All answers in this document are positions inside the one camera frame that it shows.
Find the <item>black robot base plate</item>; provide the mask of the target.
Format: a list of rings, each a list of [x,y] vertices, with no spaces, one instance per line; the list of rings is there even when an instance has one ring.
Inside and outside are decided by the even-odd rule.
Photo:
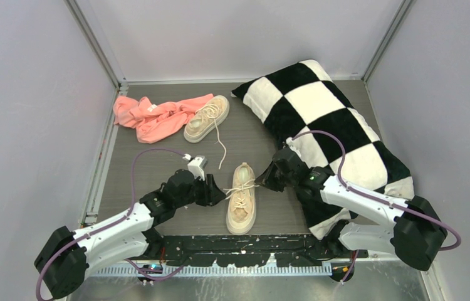
[[[166,235],[133,260],[162,261],[170,266],[315,267],[323,261],[348,262],[352,252],[331,248],[312,235]]]

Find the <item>beige sneaker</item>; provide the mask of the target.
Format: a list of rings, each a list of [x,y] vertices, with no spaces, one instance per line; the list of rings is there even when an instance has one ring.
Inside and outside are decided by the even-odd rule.
[[[256,220],[256,176],[248,163],[244,162],[235,170],[232,188],[226,189],[228,202],[226,226],[233,235],[245,235]]]
[[[216,131],[217,143],[223,149],[218,165],[219,170],[227,155],[227,148],[220,137],[219,126],[226,120],[229,110],[230,104],[225,96],[214,96],[195,113],[195,116],[184,127],[185,140],[193,144],[202,141],[211,131]]]

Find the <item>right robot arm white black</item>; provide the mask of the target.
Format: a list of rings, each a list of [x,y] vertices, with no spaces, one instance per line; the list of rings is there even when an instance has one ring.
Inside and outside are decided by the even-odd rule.
[[[371,220],[372,224],[347,219],[333,224],[323,241],[335,257],[343,257],[350,250],[379,251],[427,271],[447,238],[428,200],[419,196],[411,200],[393,198],[341,182],[329,167],[308,167],[289,147],[274,154],[256,183],[272,191],[292,186],[302,207],[313,213],[343,208]]]

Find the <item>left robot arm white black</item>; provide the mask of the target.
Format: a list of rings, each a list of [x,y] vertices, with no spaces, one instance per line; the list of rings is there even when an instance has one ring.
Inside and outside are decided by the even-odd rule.
[[[226,198],[212,174],[196,177],[180,169],[167,182],[128,208],[93,226],[74,231],[62,226],[51,234],[34,261],[39,273],[36,298],[46,285],[53,299],[66,297],[91,274],[122,260],[157,258],[164,247],[155,229],[189,204],[214,206]]]

